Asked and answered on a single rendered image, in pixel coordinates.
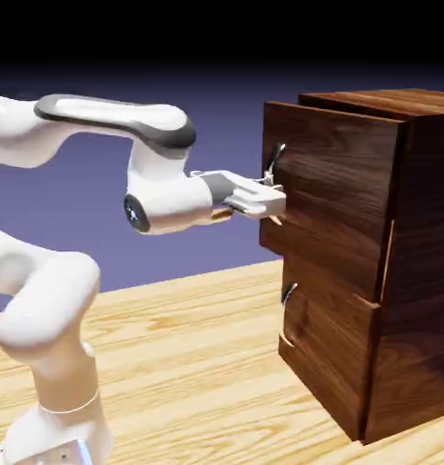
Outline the large dark wood door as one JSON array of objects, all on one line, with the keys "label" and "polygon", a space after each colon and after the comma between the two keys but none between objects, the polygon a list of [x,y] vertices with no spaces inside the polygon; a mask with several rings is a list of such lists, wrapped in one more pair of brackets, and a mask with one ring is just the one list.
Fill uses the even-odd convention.
[{"label": "large dark wood door", "polygon": [[285,146],[273,174],[287,206],[280,225],[261,221],[261,245],[283,256],[295,253],[377,301],[404,128],[400,119],[266,103],[262,155]]}]

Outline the small dark wood door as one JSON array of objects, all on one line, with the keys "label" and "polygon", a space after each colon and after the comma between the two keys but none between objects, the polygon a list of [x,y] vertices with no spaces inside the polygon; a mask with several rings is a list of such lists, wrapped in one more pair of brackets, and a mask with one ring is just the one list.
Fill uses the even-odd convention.
[{"label": "small dark wood door", "polygon": [[343,287],[319,267],[283,260],[282,289],[297,289],[284,308],[279,352],[352,440],[365,436],[380,306]]}]

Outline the long curved metal handle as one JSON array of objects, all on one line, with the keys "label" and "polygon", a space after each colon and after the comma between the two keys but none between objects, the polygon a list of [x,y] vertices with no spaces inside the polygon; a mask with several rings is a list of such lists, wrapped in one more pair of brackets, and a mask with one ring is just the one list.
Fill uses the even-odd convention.
[{"label": "long curved metal handle", "polygon": [[274,224],[282,226],[282,217],[286,209],[286,194],[283,186],[275,182],[275,164],[284,153],[286,143],[276,143],[272,149],[263,177],[258,180],[260,219],[270,219]]}]

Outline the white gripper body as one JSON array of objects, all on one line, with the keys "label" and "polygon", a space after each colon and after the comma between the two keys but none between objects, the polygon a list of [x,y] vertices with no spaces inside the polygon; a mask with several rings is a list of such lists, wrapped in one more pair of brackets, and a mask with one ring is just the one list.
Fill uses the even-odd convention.
[{"label": "white gripper body", "polygon": [[260,180],[223,171],[232,185],[232,193],[222,202],[250,219],[279,218],[286,211],[286,193],[280,184],[272,184],[271,177]]}]

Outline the dark wood cabinet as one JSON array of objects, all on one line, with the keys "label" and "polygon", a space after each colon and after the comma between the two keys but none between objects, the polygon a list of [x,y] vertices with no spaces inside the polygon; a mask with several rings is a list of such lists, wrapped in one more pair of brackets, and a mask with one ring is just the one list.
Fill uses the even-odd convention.
[{"label": "dark wood cabinet", "polygon": [[364,443],[444,415],[444,92],[301,94],[297,105],[400,119]]}]

